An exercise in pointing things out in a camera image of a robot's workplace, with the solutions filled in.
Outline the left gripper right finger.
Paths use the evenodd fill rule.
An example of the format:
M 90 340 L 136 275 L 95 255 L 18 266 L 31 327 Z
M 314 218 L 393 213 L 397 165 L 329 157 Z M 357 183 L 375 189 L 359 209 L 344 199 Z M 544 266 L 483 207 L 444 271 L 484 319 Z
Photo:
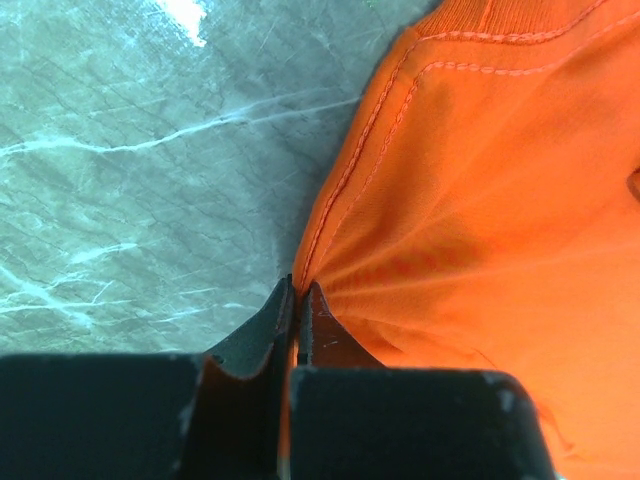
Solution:
M 318 368 L 383 368 L 335 318 L 321 286 L 310 285 L 300 316 L 297 363 Z

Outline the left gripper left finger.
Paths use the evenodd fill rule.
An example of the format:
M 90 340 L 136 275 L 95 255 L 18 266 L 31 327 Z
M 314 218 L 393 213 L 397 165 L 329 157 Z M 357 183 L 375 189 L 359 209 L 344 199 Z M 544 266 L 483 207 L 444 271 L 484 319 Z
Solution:
M 281 278 L 265 304 L 231 334 L 207 350 L 222 370 L 233 377 L 257 376 L 269 363 L 277 343 L 286 338 L 293 320 L 292 276 Z

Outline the orange t shirt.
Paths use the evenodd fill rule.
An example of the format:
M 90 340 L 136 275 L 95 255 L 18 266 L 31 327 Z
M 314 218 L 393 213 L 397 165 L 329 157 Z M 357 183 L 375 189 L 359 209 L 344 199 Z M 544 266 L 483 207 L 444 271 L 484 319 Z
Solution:
M 637 478 L 638 3 L 445 1 L 410 26 L 293 282 L 386 365 L 515 376 L 563 478 Z

